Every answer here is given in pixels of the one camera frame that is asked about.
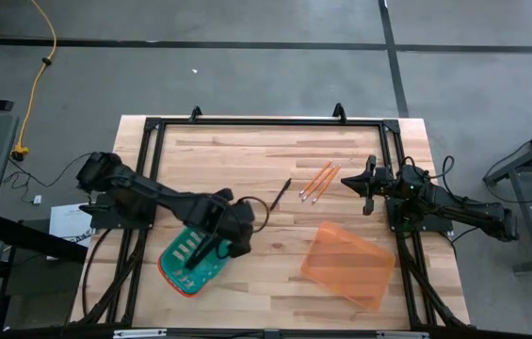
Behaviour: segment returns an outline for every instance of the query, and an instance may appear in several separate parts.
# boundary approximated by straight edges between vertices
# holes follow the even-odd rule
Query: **wooden table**
[[[114,152],[132,169],[146,116],[123,116]],[[421,119],[400,119],[406,155],[434,172],[427,132]],[[149,150],[153,149],[154,137]],[[181,224],[159,208],[150,232],[137,293],[135,327],[278,328],[278,329],[393,329],[409,327],[401,273],[395,271],[378,313],[337,297],[302,277],[299,268],[322,221],[343,228],[396,253],[381,199],[370,217],[362,215],[364,201],[339,179],[364,170],[369,154],[382,161],[378,131],[343,126],[207,126],[170,125],[165,134],[158,181],[183,191],[232,189],[239,198],[254,195],[272,203],[284,182],[293,183],[272,211],[269,224],[251,240],[250,254],[233,259],[200,294],[187,299],[161,277],[156,261]],[[147,157],[145,175],[151,167]],[[298,193],[312,176],[332,160],[341,170],[317,204],[301,203]],[[89,305],[113,279],[121,242],[113,231],[97,250],[89,273]],[[92,246],[98,235],[93,236]],[[454,252],[439,234],[423,233],[429,279],[445,303],[462,321],[468,314]],[[421,319],[422,294],[414,280]],[[120,315],[126,300],[122,289]],[[77,294],[72,320],[81,317]]]

